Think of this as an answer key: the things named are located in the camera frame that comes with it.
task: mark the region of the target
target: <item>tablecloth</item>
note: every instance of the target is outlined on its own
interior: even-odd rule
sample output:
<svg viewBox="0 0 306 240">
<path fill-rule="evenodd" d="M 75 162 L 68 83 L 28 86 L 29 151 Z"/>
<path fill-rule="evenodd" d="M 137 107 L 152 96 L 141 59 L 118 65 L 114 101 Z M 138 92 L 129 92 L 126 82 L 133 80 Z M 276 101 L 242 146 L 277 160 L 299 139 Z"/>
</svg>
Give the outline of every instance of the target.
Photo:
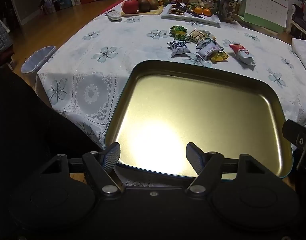
<svg viewBox="0 0 306 240">
<path fill-rule="evenodd" d="M 121 4 L 115 9 L 121 11 Z M 216 65 L 203 62 L 191 43 L 187 45 L 191 53 L 171 58 L 167 43 L 173 40 L 168 32 L 174 25 L 184 26 L 188 33 L 195 28 L 210 31 L 230 57 Z M 231 42 L 246 47 L 256 66 L 238 61 L 228 45 Z M 149 59 L 211 67 L 266 82 L 277 93 L 285 118 L 306 126 L 306 70 L 292 47 L 236 22 L 212 26 L 157 15 L 113 22 L 102 14 L 59 48 L 38 77 L 52 107 L 104 147 L 105 132 L 128 76 L 136 64 Z"/>
</svg>

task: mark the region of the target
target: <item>white rectangular tray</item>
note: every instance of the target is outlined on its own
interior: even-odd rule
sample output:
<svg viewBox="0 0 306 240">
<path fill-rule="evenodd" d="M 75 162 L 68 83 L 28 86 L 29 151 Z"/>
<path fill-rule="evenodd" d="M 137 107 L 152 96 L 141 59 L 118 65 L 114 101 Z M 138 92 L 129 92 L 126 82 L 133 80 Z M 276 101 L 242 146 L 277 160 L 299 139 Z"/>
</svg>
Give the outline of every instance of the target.
<svg viewBox="0 0 306 240">
<path fill-rule="evenodd" d="M 221 21 L 219 20 L 218 16 L 213 14 L 212 16 L 205 16 L 200 15 L 203 18 L 194 17 L 193 15 L 190 15 L 189 13 L 184 13 L 185 15 L 176 15 L 176 14 L 169 14 L 169 10 L 171 9 L 172 4 L 168 4 L 162 14 L 161 17 L 164 18 L 175 18 L 175 19 L 182 19 L 182 20 L 189 20 L 189 21 L 195 21 L 195 22 L 204 22 L 204 23 L 210 23 L 210 24 L 219 24 Z"/>
</svg>

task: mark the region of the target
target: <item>gold tray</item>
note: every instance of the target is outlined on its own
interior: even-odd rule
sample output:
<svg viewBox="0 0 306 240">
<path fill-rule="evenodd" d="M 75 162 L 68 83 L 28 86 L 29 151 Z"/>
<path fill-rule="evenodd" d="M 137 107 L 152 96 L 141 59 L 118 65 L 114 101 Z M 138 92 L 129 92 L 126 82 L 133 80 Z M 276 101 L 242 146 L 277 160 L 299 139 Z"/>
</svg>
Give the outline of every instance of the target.
<svg viewBox="0 0 306 240">
<path fill-rule="evenodd" d="M 133 69 L 112 115 L 105 145 L 118 142 L 119 162 L 145 170 L 196 177 L 187 143 L 227 158 L 247 153 L 279 177 L 293 165 L 285 121 L 274 90 L 242 75 L 149 60 Z M 233 179 L 235 174 L 223 174 Z"/>
</svg>

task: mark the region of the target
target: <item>black cloth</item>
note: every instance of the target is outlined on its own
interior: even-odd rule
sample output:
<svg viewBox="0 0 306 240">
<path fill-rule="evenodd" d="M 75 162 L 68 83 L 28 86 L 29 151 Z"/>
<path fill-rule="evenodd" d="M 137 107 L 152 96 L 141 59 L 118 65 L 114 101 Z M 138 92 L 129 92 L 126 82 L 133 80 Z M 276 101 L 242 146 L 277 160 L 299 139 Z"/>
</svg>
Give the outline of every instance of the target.
<svg viewBox="0 0 306 240">
<path fill-rule="evenodd" d="M 89 151 L 101 149 L 22 78 L 0 68 L 0 237 L 14 230 L 7 208 L 14 187 L 58 153 L 79 158 Z"/>
</svg>

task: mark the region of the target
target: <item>apple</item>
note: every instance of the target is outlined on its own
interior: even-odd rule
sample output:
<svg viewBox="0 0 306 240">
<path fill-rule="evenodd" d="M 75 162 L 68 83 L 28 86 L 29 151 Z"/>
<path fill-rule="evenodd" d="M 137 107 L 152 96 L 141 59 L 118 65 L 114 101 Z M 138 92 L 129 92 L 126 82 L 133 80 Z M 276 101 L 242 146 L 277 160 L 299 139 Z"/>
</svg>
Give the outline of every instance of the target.
<svg viewBox="0 0 306 240">
<path fill-rule="evenodd" d="M 125 14 L 136 13 L 139 9 L 139 2 L 137 0 L 128 0 L 122 3 L 122 11 Z"/>
</svg>

